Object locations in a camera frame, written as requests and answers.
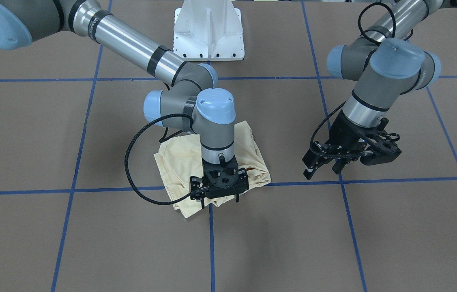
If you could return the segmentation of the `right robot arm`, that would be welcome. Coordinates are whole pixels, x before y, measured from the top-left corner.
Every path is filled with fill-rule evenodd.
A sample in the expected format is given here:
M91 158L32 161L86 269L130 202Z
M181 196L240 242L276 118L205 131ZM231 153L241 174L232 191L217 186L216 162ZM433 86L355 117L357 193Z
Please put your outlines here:
M124 171L133 191L145 201L171 205L143 195L129 170L132 148L149 127L175 128L177 134L200 139L202 176L189 178L189 198L205 207L209 199L239 197L249 190L247 171L235 155L234 96L218 87L215 69L194 64L118 19L96 0L0 0L0 49L14 50L59 32L87 37L147 76L166 85L151 91L143 102L148 124L132 138L124 156Z

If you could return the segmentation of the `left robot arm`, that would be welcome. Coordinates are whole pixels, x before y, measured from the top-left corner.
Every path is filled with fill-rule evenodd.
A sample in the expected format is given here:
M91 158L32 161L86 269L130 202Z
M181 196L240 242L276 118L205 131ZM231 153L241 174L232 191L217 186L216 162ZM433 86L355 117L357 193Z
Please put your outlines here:
M428 87L441 74L437 55L409 42L413 29L441 8L457 8L457 0L397 0L393 8L384 2L386 15L364 29L350 45L335 46L327 56L327 72L356 81L346 102L332 111L336 119L325 143L310 139L302 161L304 176L311 179L321 166L334 161L336 174L352 161L364 165L386 164L399 157L399 135L385 130L385 117L403 94Z

